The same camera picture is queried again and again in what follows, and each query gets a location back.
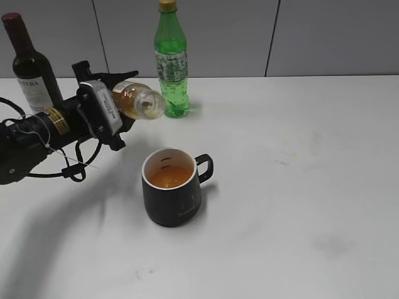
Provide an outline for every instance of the white wire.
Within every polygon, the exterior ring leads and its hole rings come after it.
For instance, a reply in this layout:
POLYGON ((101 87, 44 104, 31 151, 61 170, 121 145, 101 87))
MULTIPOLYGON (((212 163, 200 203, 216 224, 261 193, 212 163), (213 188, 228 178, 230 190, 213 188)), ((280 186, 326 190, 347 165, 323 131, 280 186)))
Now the white wire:
POLYGON ((70 159, 70 160, 72 160, 72 161, 75 161, 75 162, 77 162, 77 163, 79 163, 79 164, 83 164, 83 165, 86 165, 86 166, 93 167, 93 168, 95 168, 95 169, 99 169, 98 167, 96 167, 96 166, 94 166, 94 165, 86 164, 86 163, 80 162, 80 161, 78 161, 78 160, 76 160, 76 159, 74 159, 74 158, 71 158, 71 157, 69 157, 69 156, 64 155, 63 153, 59 153, 56 149, 52 148, 52 147, 50 146, 51 133, 50 133, 50 130, 49 130, 49 128, 47 127, 47 125, 44 123, 44 121, 43 121, 40 117, 38 117, 37 115, 35 115, 35 114, 25 114, 25 115, 21 115, 18 119, 21 119, 22 117, 25 117, 25 116, 34 116, 34 117, 36 117, 38 120, 40 120, 40 121, 43 123, 44 127, 46 128, 46 130, 47 130, 47 132, 48 132, 48 134, 49 134, 49 139, 48 139, 47 142, 45 143, 44 140, 43 140, 43 138, 42 138, 42 136, 40 136, 40 134, 38 134, 38 132, 35 132, 35 131, 31 131, 31 132, 22 131, 22 130, 20 129, 20 127, 18 126, 18 124, 15 123, 15 125, 17 126, 18 131, 20 131, 21 133, 24 133, 24 134, 36 134, 37 137, 39 137, 40 141, 43 143, 43 145, 44 145, 45 148, 49 148, 50 150, 52 150, 53 152, 59 154, 60 156, 63 156, 63 157, 65 157, 65 158, 67 158, 67 159, 70 159))

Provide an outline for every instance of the yellow bottle cap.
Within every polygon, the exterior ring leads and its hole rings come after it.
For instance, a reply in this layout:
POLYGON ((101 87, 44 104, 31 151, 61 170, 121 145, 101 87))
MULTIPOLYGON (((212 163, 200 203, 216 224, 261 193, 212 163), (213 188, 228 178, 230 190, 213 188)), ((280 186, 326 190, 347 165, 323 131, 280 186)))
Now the yellow bottle cap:
POLYGON ((160 12, 177 11, 176 0, 160 0, 160 12))

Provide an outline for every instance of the black mug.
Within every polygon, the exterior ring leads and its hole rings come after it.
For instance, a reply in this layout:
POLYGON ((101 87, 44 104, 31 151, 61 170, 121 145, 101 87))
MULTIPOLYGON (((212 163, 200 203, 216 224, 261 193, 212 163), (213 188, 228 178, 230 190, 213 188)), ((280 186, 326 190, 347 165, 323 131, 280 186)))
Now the black mug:
POLYGON ((208 154, 195 159, 178 148, 160 149, 144 161, 142 184, 144 204, 152 221, 162 226, 174 227, 189 221, 201 205, 200 184, 213 174, 213 161, 208 154), (203 174, 198 174, 197 166, 208 162, 203 174), (150 178, 159 170, 179 166, 191 171, 191 176, 177 187, 162 188, 150 182, 150 178))

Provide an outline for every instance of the mug handle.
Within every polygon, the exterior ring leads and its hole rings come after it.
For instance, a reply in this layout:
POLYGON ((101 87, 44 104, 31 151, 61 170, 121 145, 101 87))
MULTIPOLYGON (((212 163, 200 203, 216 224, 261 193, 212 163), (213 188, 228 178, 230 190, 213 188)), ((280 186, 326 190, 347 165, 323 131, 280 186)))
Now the mug handle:
POLYGON ((213 174, 213 160, 208 154, 202 154, 201 156, 198 156, 195 158, 195 161, 197 162, 197 166, 201 165, 204 162, 208 162, 208 168, 207 170, 198 176, 199 178, 199 183, 203 183, 207 180, 209 180, 213 174))

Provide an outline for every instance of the green plastic bottle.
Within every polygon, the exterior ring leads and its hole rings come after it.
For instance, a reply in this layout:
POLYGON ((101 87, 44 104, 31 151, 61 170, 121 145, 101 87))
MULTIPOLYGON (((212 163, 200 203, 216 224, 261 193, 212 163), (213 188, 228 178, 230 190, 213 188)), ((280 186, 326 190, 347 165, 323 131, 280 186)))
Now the green plastic bottle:
POLYGON ((176 0, 160 0, 161 18, 155 35, 155 57, 162 95, 166 99, 165 114, 181 118, 188 114, 187 40, 176 15, 176 0))

